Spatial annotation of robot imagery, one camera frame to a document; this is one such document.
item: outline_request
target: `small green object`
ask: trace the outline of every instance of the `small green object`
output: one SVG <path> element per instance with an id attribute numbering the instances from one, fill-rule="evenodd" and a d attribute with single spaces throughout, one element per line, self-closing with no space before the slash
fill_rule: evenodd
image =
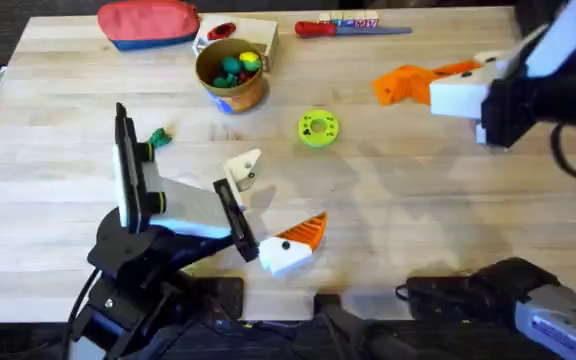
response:
<path id="1" fill-rule="evenodd" d="M 259 59 L 253 61 L 244 61 L 244 68 L 250 72 L 255 72 L 261 67 L 261 61 Z"/>
<path id="2" fill-rule="evenodd" d="M 212 86 L 222 89 L 230 87 L 228 81 L 221 76 L 216 77 L 215 80 L 212 81 Z"/>
<path id="3" fill-rule="evenodd" d="M 237 86 L 237 77 L 233 74 L 228 74 L 226 82 L 228 83 L 228 87 L 235 87 Z"/>
<path id="4" fill-rule="evenodd" d="M 229 74 L 238 74 L 241 71 L 241 61 L 228 56 L 221 61 L 224 71 Z"/>
<path id="5" fill-rule="evenodd" d="M 301 141 L 313 148 L 332 144 L 337 139 L 339 130 L 339 121 L 335 115 L 323 109 L 306 112 L 299 119 L 297 128 Z"/>
<path id="6" fill-rule="evenodd" d="M 152 145 L 155 149 L 160 148 L 171 141 L 172 136 L 168 135 L 166 133 L 166 130 L 164 130 L 164 128 L 159 128 L 155 130 L 155 132 L 152 133 L 152 135 L 150 135 L 150 139 L 148 139 L 148 143 Z"/>

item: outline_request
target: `blue label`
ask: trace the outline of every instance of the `blue label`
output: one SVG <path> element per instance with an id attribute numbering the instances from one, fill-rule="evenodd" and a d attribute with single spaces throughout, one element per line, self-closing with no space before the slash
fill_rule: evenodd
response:
<path id="1" fill-rule="evenodd" d="M 576 354 L 576 338 L 549 321 L 533 316 L 532 327 Z"/>
<path id="2" fill-rule="evenodd" d="M 230 106 L 230 104 L 228 104 L 226 101 L 219 98 L 217 95 L 211 93 L 210 91 L 208 91 L 208 95 L 210 95 L 210 100 L 212 100 L 212 102 L 215 105 L 217 105 L 219 110 L 221 110 L 223 113 L 226 113 L 226 114 L 232 114 L 233 113 L 232 106 Z"/>

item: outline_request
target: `screwdriver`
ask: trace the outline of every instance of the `screwdriver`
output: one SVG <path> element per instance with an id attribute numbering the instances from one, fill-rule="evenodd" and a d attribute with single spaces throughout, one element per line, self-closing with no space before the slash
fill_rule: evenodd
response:
<path id="1" fill-rule="evenodd" d="M 301 37 L 337 36 L 337 35 L 401 35 L 410 34 L 409 27 L 374 27 L 354 28 L 341 27 L 335 24 L 319 24 L 310 21 L 295 23 L 295 32 Z"/>

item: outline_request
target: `cup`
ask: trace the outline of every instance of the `cup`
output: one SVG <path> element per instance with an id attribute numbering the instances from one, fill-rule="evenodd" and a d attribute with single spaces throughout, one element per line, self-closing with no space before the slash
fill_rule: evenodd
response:
<path id="1" fill-rule="evenodd" d="M 263 61 L 259 50 L 251 43 L 242 39 L 228 38 L 218 40 L 208 45 L 197 56 L 195 70 L 201 84 L 208 90 L 212 101 L 219 109 L 226 113 L 246 111 L 257 105 L 264 95 L 262 68 L 248 81 L 232 88 L 218 88 L 212 86 L 213 80 L 223 76 L 222 61 L 228 56 L 239 59 L 244 52 L 253 52 Z"/>

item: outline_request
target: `pencil case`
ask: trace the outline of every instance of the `pencil case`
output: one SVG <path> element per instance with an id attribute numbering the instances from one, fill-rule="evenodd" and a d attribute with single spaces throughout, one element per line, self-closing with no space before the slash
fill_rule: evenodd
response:
<path id="1" fill-rule="evenodd" d="M 178 0 L 129 0 L 104 5 L 97 23 L 120 51 L 191 41 L 199 30 L 193 5 Z"/>

